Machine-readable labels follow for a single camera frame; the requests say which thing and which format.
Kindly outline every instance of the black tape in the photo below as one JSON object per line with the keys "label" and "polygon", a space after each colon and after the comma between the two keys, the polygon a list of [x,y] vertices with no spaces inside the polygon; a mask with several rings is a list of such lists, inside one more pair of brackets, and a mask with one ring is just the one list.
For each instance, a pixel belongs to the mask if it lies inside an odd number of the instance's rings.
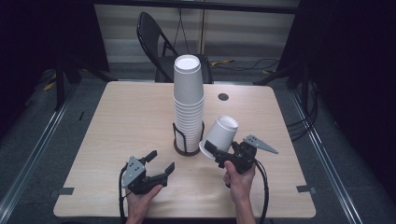
{"label": "black tape", "polygon": [[74,188],[60,188],[60,189],[54,189],[50,192],[50,197],[55,198],[58,197],[59,195],[72,195],[74,191]]}
{"label": "black tape", "polygon": [[314,193],[317,192],[317,191],[315,190],[315,188],[309,188],[307,185],[304,185],[304,186],[297,186],[296,188],[297,188],[297,191],[298,191],[299,193],[302,193],[302,192],[309,192],[310,194],[314,194]]}

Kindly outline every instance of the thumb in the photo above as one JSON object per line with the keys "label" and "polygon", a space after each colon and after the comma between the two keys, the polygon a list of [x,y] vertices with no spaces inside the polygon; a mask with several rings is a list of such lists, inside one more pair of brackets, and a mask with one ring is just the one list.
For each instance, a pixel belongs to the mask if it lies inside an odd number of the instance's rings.
{"label": "thumb", "polygon": [[155,196],[157,196],[157,194],[161,191],[161,189],[163,188],[162,185],[157,185],[154,188],[152,188],[152,190],[147,193],[147,197],[152,200]]}
{"label": "thumb", "polygon": [[223,180],[226,185],[231,184],[231,177],[227,172],[224,174]]}
{"label": "thumb", "polygon": [[228,173],[230,176],[234,176],[234,175],[236,174],[236,169],[235,169],[235,166],[233,165],[232,162],[230,162],[230,161],[225,161],[225,162],[224,162],[224,166],[225,166],[225,169],[227,170],[227,173]]}

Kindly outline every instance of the stack of white paper cups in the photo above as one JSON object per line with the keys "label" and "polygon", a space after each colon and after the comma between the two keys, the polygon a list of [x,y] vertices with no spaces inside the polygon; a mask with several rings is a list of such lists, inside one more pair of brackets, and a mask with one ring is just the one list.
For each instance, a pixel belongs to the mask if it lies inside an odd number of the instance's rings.
{"label": "stack of white paper cups", "polygon": [[175,150],[195,155],[203,132],[205,103],[201,64],[193,55],[182,55],[174,67]]}

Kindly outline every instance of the white wall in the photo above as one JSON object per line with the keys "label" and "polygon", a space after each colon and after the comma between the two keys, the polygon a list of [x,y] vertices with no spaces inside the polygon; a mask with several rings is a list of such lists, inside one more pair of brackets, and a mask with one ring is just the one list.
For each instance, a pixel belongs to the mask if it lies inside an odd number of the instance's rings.
{"label": "white wall", "polygon": [[[223,2],[283,7],[299,4],[298,0]],[[96,5],[95,9],[110,63],[149,61],[136,38],[137,17],[141,11],[147,11],[174,42],[179,18],[176,8]],[[201,26],[204,26],[202,51],[209,60],[280,58],[294,18],[270,13],[205,10],[203,23],[203,12],[201,9],[182,9],[182,19],[190,53],[200,51]],[[181,27],[176,48],[181,54],[187,53]]]}

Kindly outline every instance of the black chair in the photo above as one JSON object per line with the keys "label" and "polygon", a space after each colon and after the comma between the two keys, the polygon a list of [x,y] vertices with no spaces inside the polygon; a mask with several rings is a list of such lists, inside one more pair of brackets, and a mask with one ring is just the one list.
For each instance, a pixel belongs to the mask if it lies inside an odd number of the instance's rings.
{"label": "black chair", "polygon": [[[141,12],[137,22],[137,38],[143,51],[156,66],[156,82],[174,82],[174,63],[178,53],[166,38],[158,23],[147,13]],[[163,53],[159,56],[159,40],[163,39]],[[173,55],[166,56],[166,50],[172,51]],[[205,55],[194,54],[201,62],[202,78],[204,84],[213,84],[213,77],[210,71],[209,60]]]}

